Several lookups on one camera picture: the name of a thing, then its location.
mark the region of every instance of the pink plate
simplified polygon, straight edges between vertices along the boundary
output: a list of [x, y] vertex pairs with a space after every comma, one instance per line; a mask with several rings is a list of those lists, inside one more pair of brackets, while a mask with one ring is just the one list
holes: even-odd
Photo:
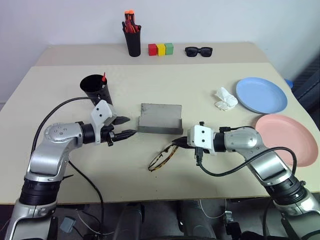
[[[294, 151], [299, 167], [313, 164], [318, 157], [315, 138], [301, 123], [290, 117], [279, 114], [264, 115], [256, 123], [255, 129], [268, 148], [287, 147]], [[286, 164], [293, 164], [289, 152], [277, 150], [276, 153]]]

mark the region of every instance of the blue plate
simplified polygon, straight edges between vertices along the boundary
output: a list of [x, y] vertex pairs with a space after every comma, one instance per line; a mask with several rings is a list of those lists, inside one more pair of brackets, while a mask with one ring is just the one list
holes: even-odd
[[274, 83], [260, 77], [246, 77], [236, 85], [240, 103], [258, 114], [276, 114], [287, 107], [284, 91]]

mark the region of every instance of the red block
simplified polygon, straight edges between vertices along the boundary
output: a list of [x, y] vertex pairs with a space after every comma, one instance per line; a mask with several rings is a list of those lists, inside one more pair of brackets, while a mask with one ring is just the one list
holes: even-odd
[[149, 49], [149, 56], [157, 55], [157, 45], [155, 43], [148, 44], [148, 49]]

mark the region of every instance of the white crumpled tissue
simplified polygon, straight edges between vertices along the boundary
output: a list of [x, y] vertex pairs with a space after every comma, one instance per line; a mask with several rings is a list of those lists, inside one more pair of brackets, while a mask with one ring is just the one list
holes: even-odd
[[216, 91], [215, 95], [221, 99], [221, 101], [218, 101], [214, 104], [220, 110], [229, 111], [238, 104], [236, 97], [231, 95], [224, 87], [220, 87]]

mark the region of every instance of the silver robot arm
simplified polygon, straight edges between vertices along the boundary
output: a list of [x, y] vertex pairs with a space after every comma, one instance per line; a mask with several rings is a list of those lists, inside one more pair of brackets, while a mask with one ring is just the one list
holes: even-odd
[[31, 155], [5, 240], [55, 239], [58, 225], [53, 213], [70, 152], [89, 143], [112, 146], [136, 133], [115, 134], [111, 123], [116, 117], [112, 105], [101, 100], [91, 113], [91, 123], [56, 123], [44, 131], [42, 143]]
[[[268, 149], [261, 135], [251, 127], [240, 127], [235, 130], [222, 127], [220, 132], [214, 132], [211, 128], [203, 126], [204, 122], [200, 124], [188, 131], [187, 146], [181, 144], [182, 138], [173, 141], [173, 144], [183, 148], [195, 148], [197, 163], [202, 161], [204, 151], [212, 155], [216, 152], [237, 152], [244, 157], [245, 161], [248, 161]], [[304, 187], [305, 182], [300, 182], [292, 174], [290, 168], [276, 152], [270, 151], [263, 154], [247, 166], [281, 212], [283, 226], [287, 232], [291, 231], [288, 234], [292, 234], [293, 231], [299, 239], [320, 230], [318, 201]]]

